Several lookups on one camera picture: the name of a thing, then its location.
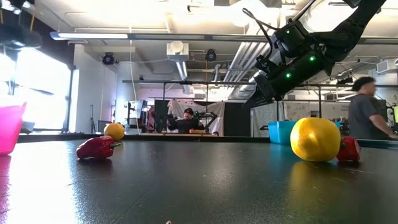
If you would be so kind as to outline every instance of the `person in cap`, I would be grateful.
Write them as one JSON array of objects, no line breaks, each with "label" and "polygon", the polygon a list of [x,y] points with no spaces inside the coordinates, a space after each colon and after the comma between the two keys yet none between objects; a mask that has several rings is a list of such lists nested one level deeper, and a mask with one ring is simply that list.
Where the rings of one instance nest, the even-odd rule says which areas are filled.
[{"label": "person in cap", "polygon": [[204,125],[199,122],[198,119],[193,119],[193,110],[192,108],[187,108],[184,110],[184,118],[175,120],[173,118],[169,119],[167,123],[167,127],[169,130],[178,130],[180,134],[189,134],[189,130],[204,130]]},{"label": "person in cap", "polygon": [[353,90],[358,94],[353,97],[348,108],[349,134],[355,139],[398,139],[381,116],[382,108],[374,97],[376,91],[374,78],[357,79]]}]

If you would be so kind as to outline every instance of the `ceiling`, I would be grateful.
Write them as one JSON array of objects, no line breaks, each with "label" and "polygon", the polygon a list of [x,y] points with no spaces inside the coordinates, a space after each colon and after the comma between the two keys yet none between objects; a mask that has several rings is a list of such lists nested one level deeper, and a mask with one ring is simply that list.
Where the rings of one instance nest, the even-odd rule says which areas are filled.
[{"label": "ceiling", "polygon": [[[176,34],[247,34],[249,18],[241,13],[241,8],[249,8],[255,16],[263,21],[276,19],[271,11],[264,13],[261,9],[250,8],[247,2],[258,0],[242,0],[231,6],[222,6],[229,0],[36,0],[37,17],[60,32],[132,32],[143,33],[176,33]],[[293,16],[308,3],[309,0],[286,0],[285,3],[295,3],[284,7],[284,16]],[[331,30],[345,17],[352,13],[346,6],[329,6],[328,0],[319,0],[311,9],[311,25],[315,31]],[[393,24],[398,24],[398,1],[387,0],[380,14],[376,15],[368,25],[365,37],[398,38],[398,30]],[[170,78],[177,72],[175,64],[166,60],[166,43],[170,41],[135,40],[132,47],[140,61],[144,63],[153,75],[165,75]],[[230,65],[240,43],[237,42],[188,42],[190,60],[188,70],[214,68],[217,63]],[[115,52],[119,61],[129,60],[130,41],[128,40],[91,40],[86,46],[91,49],[106,47],[107,51]],[[102,50],[91,50],[95,58],[104,54]],[[217,61],[205,62],[205,52],[215,49]],[[396,45],[358,45],[350,56],[333,69],[333,75],[362,65],[362,62],[375,62],[378,57],[398,57]],[[367,74],[369,66],[358,69],[358,73]],[[188,76],[205,76],[202,72],[189,72]],[[330,82],[329,78],[320,73],[310,79],[311,83]]]}]

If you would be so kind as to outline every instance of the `table surface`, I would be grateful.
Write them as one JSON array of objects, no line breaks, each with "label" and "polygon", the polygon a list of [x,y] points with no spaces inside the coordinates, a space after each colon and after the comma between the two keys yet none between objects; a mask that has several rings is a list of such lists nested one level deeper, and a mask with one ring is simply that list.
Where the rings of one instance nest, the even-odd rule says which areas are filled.
[{"label": "table surface", "polygon": [[0,223],[396,223],[398,151],[305,162],[266,143],[124,141],[79,161],[83,141],[0,157]]}]

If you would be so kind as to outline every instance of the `black cable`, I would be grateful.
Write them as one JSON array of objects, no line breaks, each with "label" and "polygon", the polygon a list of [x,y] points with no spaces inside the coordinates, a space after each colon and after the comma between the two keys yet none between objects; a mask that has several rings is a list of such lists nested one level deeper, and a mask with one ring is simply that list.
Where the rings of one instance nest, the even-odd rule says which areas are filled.
[{"label": "black cable", "polygon": [[265,22],[262,22],[262,21],[258,20],[253,15],[253,13],[251,11],[249,11],[248,9],[246,9],[246,8],[243,8],[242,11],[243,11],[243,13],[248,15],[250,18],[254,19],[255,22],[257,22],[257,24],[259,25],[261,31],[264,33],[264,35],[265,35],[265,37],[266,37],[266,39],[268,41],[268,44],[269,44],[269,51],[268,51],[268,54],[266,56],[266,59],[269,59],[271,57],[271,54],[272,54],[273,46],[272,46],[272,40],[269,37],[269,35],[268,35],[267,31],[265,30],[264,26],[268,27],[269,29],[274,29],[274,30],[278,30],[278,28],[272,27],[272,26],[266,24]]}]

